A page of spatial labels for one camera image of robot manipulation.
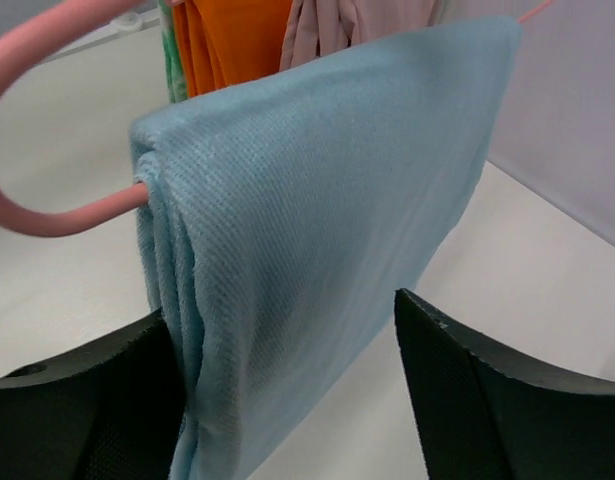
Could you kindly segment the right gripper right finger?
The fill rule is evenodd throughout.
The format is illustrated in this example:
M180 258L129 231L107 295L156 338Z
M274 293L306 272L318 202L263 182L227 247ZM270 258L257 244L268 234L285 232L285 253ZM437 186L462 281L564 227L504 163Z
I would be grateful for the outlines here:
M615 479L615 382L538 360L395 294L431 479Z

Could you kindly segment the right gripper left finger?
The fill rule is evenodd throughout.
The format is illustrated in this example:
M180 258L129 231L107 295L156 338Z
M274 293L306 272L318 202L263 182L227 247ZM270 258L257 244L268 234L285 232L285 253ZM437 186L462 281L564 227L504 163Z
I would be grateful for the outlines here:
M184 403L155 311L0 377L0 480L166 479Z

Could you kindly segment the light blue trousers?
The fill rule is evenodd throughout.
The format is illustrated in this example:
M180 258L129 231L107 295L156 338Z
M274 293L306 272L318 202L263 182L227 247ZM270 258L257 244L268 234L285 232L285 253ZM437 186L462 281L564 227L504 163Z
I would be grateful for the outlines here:
M402 33L133 123L147 298L186 390L172 478L249 477L384 328L480 180L521 35Z

